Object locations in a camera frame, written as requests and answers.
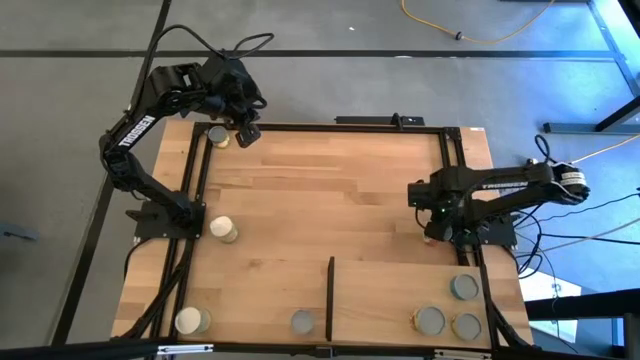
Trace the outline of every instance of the cylindrical container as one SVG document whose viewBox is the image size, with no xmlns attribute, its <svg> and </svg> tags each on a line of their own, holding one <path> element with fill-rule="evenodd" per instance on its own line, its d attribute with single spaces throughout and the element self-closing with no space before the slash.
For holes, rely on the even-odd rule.
<svg viewBox="0 0 640 360">
<path fill-rule="evenodd" d="M 313 330 L 315 319 L 308 310 L 298 310 L 291 316 L 291 330 L 296 335 L 307 335 Z"/>
<path fill-rule="evenodd" d="M 217 148 L 224 149 L 229 145 L 229 132 L 227 132 L 227 129 L 222 126 L 212 127 L 209 129 L 207 136 L 213 143 L 213 146 Z"/>
<path fill-rule="evenodd" d="M 230 244 L 236 241 L 238 229 L 228 216 L 219 216 L 209 224 L 213 236 L 223 243 Z"/>
<path fill-rule="evenodd" d="M 206 331 L 211 323 L 211 314 L 207 310 L 186 307 L 176 316 L 175 327 L 182 335 L 198 334 Z"/>
<path fill-rule="evenodd" d="M 469 313 L 458 314 L 453 318 L 451 329 L 457 337 L 464 341 L 475 340 L 482 332 L 480 319 Z"/>
<path fill-rule="evenodd" d="M 460 300 L 471 300 L 478 296 L 480 287 L 476 279 L 468 274 L 462 274 L 451 279 L 451 293 Z"/>
<path fill-rule="evenodd" d="M 444 314 L 435 306 L 428 306 L 414 311 L 411 324 L 423 335 L 439 335 L 445 327 Z"/>
</svg>

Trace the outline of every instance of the gray lid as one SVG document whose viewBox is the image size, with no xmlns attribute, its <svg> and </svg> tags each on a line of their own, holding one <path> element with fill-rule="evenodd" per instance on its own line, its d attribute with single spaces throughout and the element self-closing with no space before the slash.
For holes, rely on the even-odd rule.
<svg viewBox="0 0 640 360">
<path fill-rule="evenodd" d="M 306 335 L 313 330 L 313 314 L 308 310 L 298 310 L 291 317 L 291 329 L 295 334 Z"/>
<path fill-rule="evenodd" d="M 227 133 L 227 129 L 223 128 L 222 126 L 214 126 L 209 129 L 209 133 L 207 134 L 207 136 L 209 136 L 209 140 L 211 140 L 212 143 L 218 144 L 227 140 L 227 137 L 229 135 Z"/>
<path fill-rule="evenodd" d="M 424 335 L 438 335 L 445 325 L 444 314 L 437 307 L 425 307 L 416 313 L 413 324 Z"/>
<path fill-rule="evenodd" d="M 480 288 L 473 276 L 462 274 L 451 280 L 451 292 L 460 300 L 471 300 L 478 296 Z"/>
<path fill-rule="evenodd" d="M 472 314 L 460 314 L 453 320 L 453 332 L 465 341 L 477 338 L 482 332 L 480 320 Z"/>
</svg>

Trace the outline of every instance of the wooden tabletop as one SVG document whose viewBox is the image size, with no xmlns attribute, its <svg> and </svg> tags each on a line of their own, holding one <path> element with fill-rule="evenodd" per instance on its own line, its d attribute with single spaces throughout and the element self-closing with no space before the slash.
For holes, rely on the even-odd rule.
<svg viewBox="0 0 640 360">
<path fill-rule="evenodd" d="M 180 187 L 192 128 L 189 121 L 167 122 L 153 176 L 170 189 Z M 484 130 L 461 132 L 467 165 L 492 167 Z M 234 141 L 214 149 L 205 229 L 185 298 L 185 306 L 207 309 L 212 321 L 206 332 L 184 339 L 326 343 L 327 263 L 333 256 L 333 343 L 489 348 L 482 297 L 457 300 L 448 287 L 461 273 L 479 282 L 478 269 L 457 266 L 448 243 L 425 243 L 407 206 L 407 184 L 441 167 L 438 138 L 426 134 L 264 131 L 247 149 Z M 233 244 L 213 239 L 208 230 L 221 215 L 238 228 Z M 428 214 L 421 217 L 425 222 Z M 156 295 L 166 249 L 167 240 L 152 240 L 131 257 L 114 336 L 128 330 Z M 483 250 L 492 299 L 531 342 L 513 260 L 499 247 Z M 413 311 L 426 305 L 445 313 L 441 335 L 427 337 L 411 327 Z M 290 329 L 292 314 L 301 309 L 315 318 L 304 336 Z M 451 332 L 451 319 L 461 313 L 481 319 L 485 331 L 477 339 L 462 341 Z"/>
</svg>

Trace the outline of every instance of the gray floor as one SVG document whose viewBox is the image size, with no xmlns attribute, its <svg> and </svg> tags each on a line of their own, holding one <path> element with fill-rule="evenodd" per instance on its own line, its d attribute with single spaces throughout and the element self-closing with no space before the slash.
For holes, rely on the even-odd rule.
<svg viewBox="0 0 640 360">
<path fill-rule="evenodd" d="M 493 0 L 407 3 L 416 15 L 487 39 L 513 30 L 543 6 Z M 68 0 L 55 5 L 5 0 L 0 4 L 0 49 L 144 48 L 159 5 L 151 0 Z M 606 0 L 601 8 L 603 15 L 615 15 Z M 215 46 L 226 48 L 252 33 L 273 31 L 277 40 L 272 49 L 486 49 L 412 22 L 395 1 L 384 0 L 174 0 L 168 17 L 172 23 L 192 26 Z M 615 31 L 632 39 L 623 44 L 633 45 L 624 28 Z M 161 48 L 197 49 L 197 44 L 175 34 L 167 36 Z M 585 5 L 563 4 L 512 41 L 490 48 L 606 50 L 606 44 Z M 627 54 L 632 69 L 634 56 Z M 139 65 L 140 59 L 0 59 L 0 219 L 41 233 L 35 243 L 0 239 L 0 348 L 48 341 L 103 177 L 97 140 L 128 104 Z M 264 121 L 331 122 L 337 115 L 397 111 L 424 116 L 433 125 L 482 126 L 496 166 L 540 157 L 533 136 L 542 123 L 594 122 L 632 98 L 611 61 L 272 58 L 247 59 L 246 65 L 269 100 Z M 149 170 L 161 132 L 158 125 L 136 148 Z M 623 138 L 548 136 L 554 157 L 563 160 Z M 640 186 L 638 158 L 640 141 L 581 163 L 592 187 L 583 207 Z M 124 210 L 135 206 L 126 194 L 112 200 L 71 341 L 109 336 L 133 231 Z M 539 216 L 568 210 L 575 209 L 546 205 Z M 638 213 L 638 199 L 630 199 L 549 221 L 544 228 L 593 235 Z M 535 236 L 533 230 L 524 229 L 523 235 Z M 611 237 L 635 240 L 638 235 L 635 226 Z M 547 247 L 555 243 L 558 240 L 545 240 Z M 640 286 L 634 263 L 639 250 L 588 242 L 550 252 L 549 257 L 559 277 L 611 291 Z M 543 269 L 549 272 L 548 265 Z"/>
</svg>

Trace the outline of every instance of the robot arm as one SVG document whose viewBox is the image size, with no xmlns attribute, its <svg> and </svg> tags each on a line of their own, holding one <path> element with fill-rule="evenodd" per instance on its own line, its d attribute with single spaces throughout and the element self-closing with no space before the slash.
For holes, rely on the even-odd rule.
<svg viewBox="0 0 640 360">
<path fill-rule="evenodd" d="M 144 82 L 134 109 L 100 138 L 100 157 L 114 187 L 137 191 L 164 207 L 170 222 L 188 227 L 193 221 L 187 195 L 171 191 L 147 174 L 131 148 L 163 117 L 190 111 L 230 120 L 241 147 L 260 137 L 253 123 L 266 107 L 260 90 L 239 59 L 209 58 L 198 63 L 160 66 Z"/>
<path fill-rule="evenodd" d="M 565 163 L 489 170 L 456 166 L 436 171 L 429 180 L 408 185 L 409 206 L 431 211 L 424 234 L 442 241 L 482 232 L 495 218 L 513 211 L 546 202 L 576 205 L 589 195 L 584 174 Z M 471 199 L 478 190 L 511 188 L 522 189 L 489 201 Z"/>
</svg>

